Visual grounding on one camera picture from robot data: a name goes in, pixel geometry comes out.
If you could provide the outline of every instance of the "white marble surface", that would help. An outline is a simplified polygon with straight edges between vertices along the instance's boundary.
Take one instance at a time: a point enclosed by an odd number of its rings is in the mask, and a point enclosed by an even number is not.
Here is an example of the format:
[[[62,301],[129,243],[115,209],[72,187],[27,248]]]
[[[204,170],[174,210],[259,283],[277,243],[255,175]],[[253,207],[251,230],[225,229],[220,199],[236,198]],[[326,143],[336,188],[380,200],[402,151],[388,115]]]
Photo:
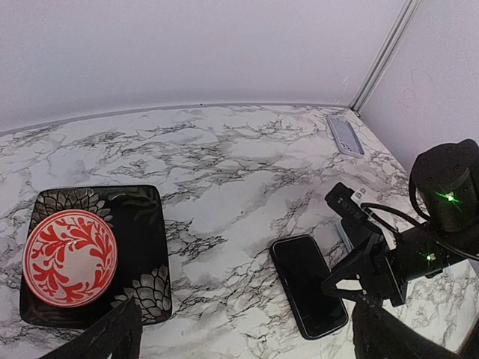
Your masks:
[[[328,116],[351,122],[367,155],[338,152]],[[156,185],[168,234],[174,315],[144,328],[142,358],[354,358],[352,325],[308,342],[268,247],[311,234],[330,263],[344,254],[324,196],[337,181],[368,186],[411,212],[406,175],[349,110],[235,106],[84,120],[0,138],[0,358],[35,358],[78,331],[35,327],[18,313],[20,258],[37,193],[75,185]],[[479,312],[467,262],[410,285],[391,309],[457,350]],[[349,309],[353,304],[347,302]]]

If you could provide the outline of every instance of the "phone screen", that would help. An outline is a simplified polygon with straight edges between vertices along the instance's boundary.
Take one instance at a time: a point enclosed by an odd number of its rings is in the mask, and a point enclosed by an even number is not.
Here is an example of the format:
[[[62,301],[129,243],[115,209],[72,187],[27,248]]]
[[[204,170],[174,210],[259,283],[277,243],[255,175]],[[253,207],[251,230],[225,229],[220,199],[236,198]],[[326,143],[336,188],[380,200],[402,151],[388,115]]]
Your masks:
[[[347,323],[342,300],[324,295],[321,290],[330,271],[312,237],[278,241],[272,245],[271,253],[304,338],[323,337]]]

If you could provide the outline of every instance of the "phone case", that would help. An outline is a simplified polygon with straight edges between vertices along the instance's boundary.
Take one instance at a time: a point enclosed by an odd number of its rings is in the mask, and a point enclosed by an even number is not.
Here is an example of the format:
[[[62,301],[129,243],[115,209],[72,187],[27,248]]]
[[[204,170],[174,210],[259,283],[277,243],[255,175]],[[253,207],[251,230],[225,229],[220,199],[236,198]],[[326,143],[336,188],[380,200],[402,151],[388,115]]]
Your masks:
[[[298,311],[298,308],[296,306],[296,302],[294,301],[294,298],[293,298],[293,294],[291,293],[290,291],[290,288],[287,284],[287,281],[285,280],[285,277],[281,271],[281,267],[280,266],[277,266],[276,263],[278,262],[278,258],[275,254],[275,245],[277,245],[278,243],[282,243],[282,242],[286,242],[286,241],[291,241],[291,240],[296,240],[296,239],[299,239],[299,238],[309,238],[311,241],[313,241],[314,243],[314,246],[316,247],[317,251],[319,252],[320,254],[320,258],[321,260],[323,261],[323,264],[326,266],[326,268],[328,268],[328,264],[326,263],[326,261],[324,260],[324,257],[323,257],[323,254],[321,253],[321,250],[320,248],[318,247],[316,241],[314,240],[313,237],[311,236],[308,236],[308,235],[303,235],[303,236],[294,236],[292,238],[288,238],[288,239],[280,239],[276,242],[274,242],[271,247],[269,248],[269,252],[271,254],[271,257],[272,257],[272,261],[273,263],[275,264],[275,267],[276,267],[276,271],[278,272],[278,276],[279,276],[279,280],[281,281],[281,284],[283,286],[283,289],[284,289],[284,292],[286,293],[286,297],[287,297],[287,300],[289,301],[290,303],[290,306],[291,306],[291,310],[293,311],[293,315],[294,315],[294,319],[296,320],[296,324],[298,325],[298,329],[299,329],[299,332],[301,333],[302,337],[305,338],[306,340],[316,340],[316,339],[319,339],[319,338],[322,338],[322,337],[325,337],[326,335],[329,335],[333,332],[335,332],[336,330],[338,329],[341,329],[343,326],[345,326],[348,321],[350,320],[349,318],[349,315],[346,311],[346,307],[344,306],[344,303],[343,303],[343,300],[340,299],[340,302],[341,302],[341,306],[343,307],[343,311],[344,311],[344,314],[345,314],[345,317],[346,317],[346,320],[344,321],[344,323],[342,323],[341,325],[337,326],[336,328],[333,328],[332,330],[330,331],[327,331],[325,333],[322,333],[321,335],[317,336],[317,337],[312,337],[308,334],[308,332],[306,331],[306,328],[301,320],[301,316],[299,315],[299,311]]]
[[[327,120],[339,151],[359,159],[364,157],[364,149],[351,123],[336,117],[328,117]]]

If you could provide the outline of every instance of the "white wall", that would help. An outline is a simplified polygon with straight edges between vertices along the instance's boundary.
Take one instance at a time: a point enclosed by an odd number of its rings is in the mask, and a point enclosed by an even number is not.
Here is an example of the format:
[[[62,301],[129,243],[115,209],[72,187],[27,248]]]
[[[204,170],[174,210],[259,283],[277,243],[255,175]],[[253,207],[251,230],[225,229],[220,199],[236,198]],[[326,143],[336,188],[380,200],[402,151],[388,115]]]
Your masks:
[[[402,5],[0,0],[0,132],[157,105],[348,105]]]
[[[423,0],[362,120],[409,170],[436,144],[479,142],[479,2]]]

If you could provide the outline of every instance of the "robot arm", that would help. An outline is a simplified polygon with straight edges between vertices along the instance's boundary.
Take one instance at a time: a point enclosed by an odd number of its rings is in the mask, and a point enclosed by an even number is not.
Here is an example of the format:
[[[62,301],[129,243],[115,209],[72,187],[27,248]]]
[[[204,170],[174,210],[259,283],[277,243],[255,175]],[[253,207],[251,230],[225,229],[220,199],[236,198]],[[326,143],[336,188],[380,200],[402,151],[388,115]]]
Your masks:
[[[429,215],[416,201],[419,192]],[[342,218],[349,236],[360,243],[323,282],[327,295],[356,302],[353,342],[358,359],[464,358],[423,338],[382,308],[405,304],[407,283],[433,277],[443,268],[466,258],[478,260],[479,252],[479,146],[473,140],[442,144],[422,153],[409,180],[413,208],[426,219],[419,223],[387,206],[351,199],[354,191],[338,183],[327,195],[327,204]],[[369,209],[399,215],[413,225],[396,233],[397,246],[390,250]],[[358,280],[362,290],[337,289],[343,279]]]

